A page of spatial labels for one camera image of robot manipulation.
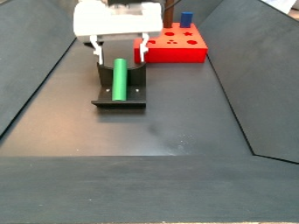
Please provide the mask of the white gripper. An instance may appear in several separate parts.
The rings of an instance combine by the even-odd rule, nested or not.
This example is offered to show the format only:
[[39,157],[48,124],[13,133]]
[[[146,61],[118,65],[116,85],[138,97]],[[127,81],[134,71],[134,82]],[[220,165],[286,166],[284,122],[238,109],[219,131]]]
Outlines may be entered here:
[[112,4],[102,0],[79,0],[74,11],[74,33],[83,43],[91,43],[98,63],[104,64],[103,48],[98,43],[108,39],[134,39],[142,35],[139,55],[146,62],[150,36],[163,29],[162,5],[154,2]]

